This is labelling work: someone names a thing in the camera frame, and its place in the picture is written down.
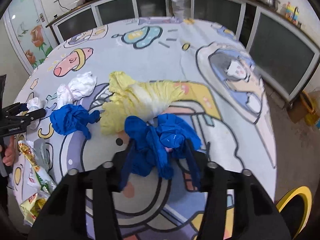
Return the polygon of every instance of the pink cartoon character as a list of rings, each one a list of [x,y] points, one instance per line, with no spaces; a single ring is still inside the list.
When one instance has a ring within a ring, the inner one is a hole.
[[[63,77],[70,70],[78,71],[92,54],[92,48],[75,49],[54,68],[53,74],[57,77]]]

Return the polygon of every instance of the cartoon astronaut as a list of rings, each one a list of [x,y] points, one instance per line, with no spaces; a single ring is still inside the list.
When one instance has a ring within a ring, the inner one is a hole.
[[[213,42],[196,52],[202,77],[246,120],[256,125],[276,167],[276,145],[263,82],[249,54],[231,45]]]

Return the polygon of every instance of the white towel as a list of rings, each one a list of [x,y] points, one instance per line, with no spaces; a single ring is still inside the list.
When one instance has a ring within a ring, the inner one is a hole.
[[[71,79],[68,85],[60,85],[57,90],[57,109],[91,95],[96,84],[97,77],[93,77],[91,72],[87,72]]]
[[[38,110],[43,107],[43,104],[39,98],[32,98],[27,102],[27,108],[29,109],[29,112]],[[38,124],[40,122],[40,119],[34,120],[30,123],[29,127],[30,129],[34,130],[38,127]]]

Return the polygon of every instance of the power cord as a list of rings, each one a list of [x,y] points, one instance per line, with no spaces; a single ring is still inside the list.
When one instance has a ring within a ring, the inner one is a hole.
[[[63,6],[61,5],[61,3],[60,3],[60,0],[58,0],[58,3],[59,3],[59,5],[60,5],[61,8],[67,9],[68,11],[71,11],[70,9],[68,9],[68,8],[66,8],[66,7],[63,7]]]

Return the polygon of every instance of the yellow cloth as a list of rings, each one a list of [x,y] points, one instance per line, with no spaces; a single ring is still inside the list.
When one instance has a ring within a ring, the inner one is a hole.
[[[149,121],[166,110],[170,103],[183,96],[179,83],[172,81],[136,82],[123,71],[110,74],[109,91],[111,102],[104,103],[100,126],[103,134],[124,130],[124,121],[134,115]]]

